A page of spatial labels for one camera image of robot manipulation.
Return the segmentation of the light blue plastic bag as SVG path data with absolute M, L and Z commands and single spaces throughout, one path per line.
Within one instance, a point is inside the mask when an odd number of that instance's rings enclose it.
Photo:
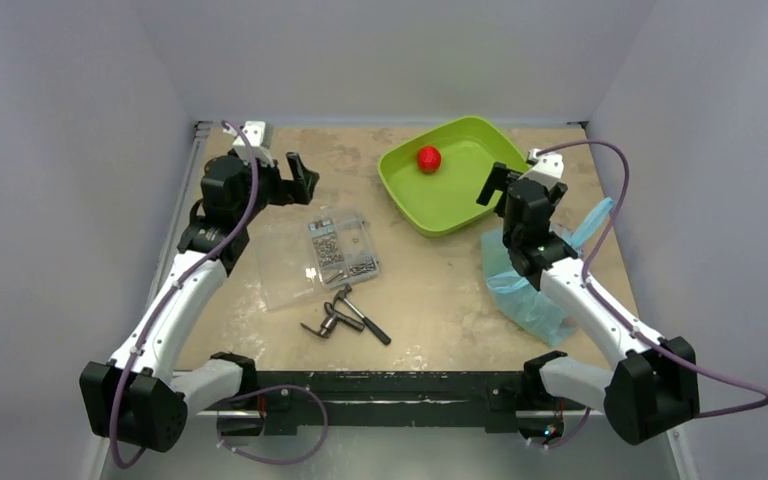
M 584 243 L 608 218 L 615 201 L 602 199 L 575 230 L 553 223 L 550 231 L 581 254 Z M 536 290 L 514 268 L 502 242 L 500 227 L 481 235 L 482 270 L 485 285 L 497 309 L 527 333 L 556 347 L 577 331 L 569 315 L 544 293 Z

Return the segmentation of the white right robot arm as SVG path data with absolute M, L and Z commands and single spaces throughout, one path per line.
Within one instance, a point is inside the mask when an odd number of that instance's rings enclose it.
M 491 167 L 477 202 L 503 220 L 502 243 L 516 275 L 547 295 L 577 321 L 609 363 L 596 368 L 560 351 L 527 361 L 520 391 L 536 407 L 556 398 L 604 414 L 626 443 L 638 445 L 700 415 L 696 355 L 682 337 L 664 338 L 612 297 L 578 252 L 551 228 L 567 191 L 564 183 L 539 182 L 500 162 Z

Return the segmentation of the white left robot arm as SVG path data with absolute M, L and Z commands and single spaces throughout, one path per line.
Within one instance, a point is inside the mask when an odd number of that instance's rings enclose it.
M 207 303 L 249 244 L 248 224 L 270 205 L 307 205 L 319 180 L 296 152 L 286 155 L 291 176 L 277 163 L 230 151 L 209 160 L 179 240 L 173 264 L 138 326 L 104 363 L 88 363 L 79 378 L 92 432 L 113 447 L 169 451 L 187 420 L 226 401 L 244 409 L 259 396 L 253 359 L 228 352 L 210 356 L 181 376 L 174 368 Z

